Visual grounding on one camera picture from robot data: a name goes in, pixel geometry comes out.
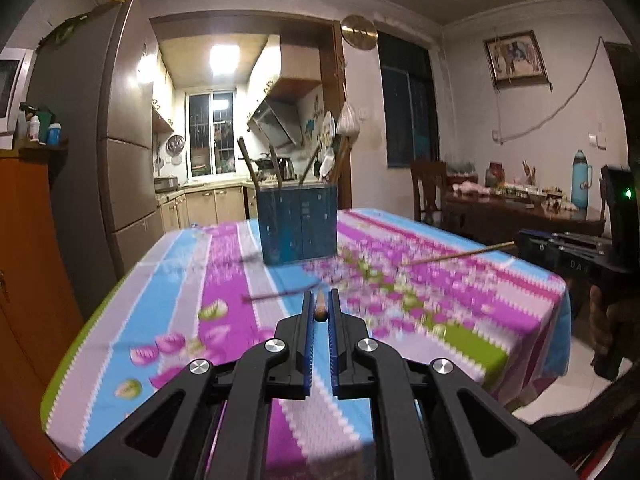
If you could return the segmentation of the person's right hand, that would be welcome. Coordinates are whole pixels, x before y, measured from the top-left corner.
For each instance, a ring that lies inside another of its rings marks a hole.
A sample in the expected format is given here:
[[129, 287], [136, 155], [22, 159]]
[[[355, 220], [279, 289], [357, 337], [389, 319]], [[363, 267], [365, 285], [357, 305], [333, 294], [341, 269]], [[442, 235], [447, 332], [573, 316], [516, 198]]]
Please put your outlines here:
[[634, 310], [636, 308], [630, 302], [623, 304], [611, 304], [604, 306], [600, 288], [596, 285], [590, 287], [589, 292], [589, 330], [594, 350], [600, 356], [607, 356], [615, 346], [625, 359], [633, 361], [636, 352], [632, 348], [631, 336], [614, 333], [613, 327], [618, 324], [634, 324]]

